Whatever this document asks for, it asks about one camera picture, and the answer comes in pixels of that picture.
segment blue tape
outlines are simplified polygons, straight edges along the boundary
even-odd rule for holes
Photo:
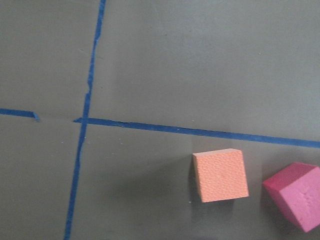
[[[26,117],[26,118],[33,118],[37,122],[40,122],[39,116],[34,111],[24,111],[24,110],[0,108],[0,114],[18,116],[18,117]]]
[[[82,118],[78,118],[73,122],[82,123],[82,121],[83,121]],[[176,134],[189,134],[189,135],[198,135],[198,136],[213,137],[213,138],[235,139],[235,140],[244,140],[244,141],[251,141],[251,142],[291,145],[291,146],[320,149],[320,141],[310,141],[310,140],[263,136],[263,135],[251,135],[251,134],[245,134],[245,133],[235,133],[235,132],[225,132],[225,131],[211,131],[211,130],[184,128],[184,127],[178,127],[178,126],[154,125],[154,124],[146,124],[146,123],[138,123],[138,122],[121,122],[121,121],[112,121],[112,120],[98,119],[98,118],[88,118],[86,121],[87,121],[87,124],[94,124],[94,125],[117,126],[122,128],[129,128],[129,129],[141,129],[141,130],[159,131],[159,132],[176,133]]]
[[[93,87],[94,76],[95,76],[96,48],[101,35],[101,27],[103,23],[104,14],[105,14],[105,5],[106,5],[106,0],[100,0],[99,13],[97,18],[92,53],[91,53],[90,68],[89,68],[88,79],[87,79],[89,90],[85,95],[85,100],[83,105],[81,129],[79,134],[78,147],[76,151],[76,158],[74,163],[73,178],[72,178],[72,185],[71,185],[71,192],[70,192],[70,199],[69,199],[69,207],[68,207],[65,230],[64,230],[64,240],[69,240],[71,236],[72,222],[74,217],[76,196],[77,196],[78,183],[79,183],[82,148],[86,139],[92,87]]]

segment pink block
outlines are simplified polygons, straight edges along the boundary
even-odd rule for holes
[[[263,182],[286,219],[309,232],[320,225],[320,168],[295,162]]]
[[[194,153],[193,163],[203,203],[249,195],[241,150],[229,148]]]

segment gray surface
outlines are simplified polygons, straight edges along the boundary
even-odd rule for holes
[[[0,3],[0,239],[63,238],[98,0]],[[320,3],[108,0],[90,116],[319,140]],[[250,197],[200,203],[191,153],[243,150]],[[73,240],[315,240],[261,182],[320,149],[88,126]]]
[[[0,239],[61,240],[79,126],[0,115]]]
[[[318,140],[318,0],[110,0],[91,117]]]
[[[96,125],[86,140],[73,240],[319,239],[286,221],[261,182],[294,161],[320,165],[320,149]],[[250,197],[201,203],[191,153],[225,148],[243,150]]]

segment blue tape strip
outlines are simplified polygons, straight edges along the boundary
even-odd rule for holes
[[[78,118],[73,122],[82,123],[82,121],[83,121],[82,118]],[[198,136],[213,137],[213,138],[235,139],[235,140],[244,140],[244,141],[251,141],[251,142],[292,145],[292,146],[320,149],[320,141],[310,141],[310,140],[302,140],[302,139],[294,139],[294,138],[251,135],[251,134],[225,132],[225,131],[211,131],[211,130],[184,128],[184,127],[178,127],[178,126],[154,125],[154,124],[146,124],[146,123],[138,123],[138,122],[121,122],[121,121],[112,121],[112,120],[98,119],[98,118],[89,118],[87,119],[87,123],[94,124],[94,125],[117,126],[122,128],[129,128],[129,129],[141,129],[141,130],[159,131],[159,132],[176,133],[176,134],[189,134],[189,135],[198,135]]]
[[[94,82],[96,48],[101,35],[101,27],[103,23],[104,14],[105,14],[105,5],[106,5],[106,0],[100,0],[99,13],[97,18],[92,53],[91,53],[90,68],[89,68],[88,79],[87,79],[89,90],[85,95],[85,100],[83,105],[81,129],[80,129],[80,135],[78,140],[78,147],[76,151],[76,158],[74,163],[73,178],[72,178],[72,185],[71,185],[71,192],[70,192],[70,199],[69,199],[69,207],[68,207],[65,230],[64,230],[64,240],[69,240],[71,236],[72,222],[74,217],[74,209],[75,209],[77,189],[78,189],[78,183],[79,183],[79,174],[80,174],[80,167],[81,167],[82,147],[86,139],[87,124],[88,124],[88,117],[89,117],[90,103],[91,103],[91,94],[92,94],[92,87]]]
[[[39,116],[34,111],[24,111],[24,110],[0,108],[0,114],[18,116],[18,117],[26,117],[26,118],[33,118],[37,122],[40,122]]]

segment block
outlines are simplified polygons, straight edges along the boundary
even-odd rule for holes
[[[249,196],[241,150],[229,148],[194,153],[193,164],[203,203]]]
[[[320,225],[320,168],[295,162],[263,182],[291,223],[309,232]]]

